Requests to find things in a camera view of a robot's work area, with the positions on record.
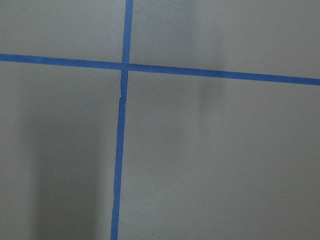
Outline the blue tape strip lengthwise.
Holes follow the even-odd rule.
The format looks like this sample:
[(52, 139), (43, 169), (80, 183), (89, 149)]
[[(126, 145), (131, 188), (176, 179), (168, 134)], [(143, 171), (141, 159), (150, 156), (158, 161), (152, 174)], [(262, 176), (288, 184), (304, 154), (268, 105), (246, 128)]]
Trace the blue tape strip lengthwise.
[(111, 229), (110, 229), (111, 240), (117, 240), (118, 232), (119, 232), (122, 165), (123, 165), (123, 152), (124, 152), (124, 139), (125, 139), (126, 104), (127, 104), (127, 91), (128, 91), (129, 64), (130, 64), (133, 7), (134, 7), (134, 2), (132, 0), (127, 0), (125, 2), (123, 46), (122, 46), (121, 73), (120, 73), (120, 98), (118, 103), (117, 136), (116, 136), (116, 151), (115, 151), (115, 165), (114, 165), (114, 179), (113, 179), (113, 206), (112, 206)]

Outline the blue tape strip crosswise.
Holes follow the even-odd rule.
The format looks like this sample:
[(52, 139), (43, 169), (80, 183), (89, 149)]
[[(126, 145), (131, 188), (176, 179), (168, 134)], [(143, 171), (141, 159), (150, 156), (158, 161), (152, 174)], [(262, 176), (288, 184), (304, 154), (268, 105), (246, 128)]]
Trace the blue tape strip crosswise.
[(105, 70), (120, 70), (120, 71), (125, 70), (130, 72), (159, 73), (159, 74), (172, 74), (172, 75), (210, 77), (210, 78), (226, 78), (226, 79), (300, 84), (300, 85), (311, 85), (311, 86), (320, 85), (320, 80), (318, 78), (248, 73), (248, 72), (221, 71), (221, 70), (209, 70), (209, 69), (197, 69), (197, 68), (183, 68), (183, 67), (171, 67), (171, 66), (157, 66), (157, 65), (145, 65), (145, 64), (132, 64), (132, 63), (120, 63), (120, 62), (108, 62), (108, 61), (95, 61), (95, 60), (84, 60), (84, 59), (57, 58), (57, 57), (44, 57), (44, 56), (2, 53), (0, 55), (0, 60), (2, 62), (54, 65), (54, 66), (65, 66), (65, 67), (81, 67), (81, 68), (90, 68), (90, 69), (105, 69)]

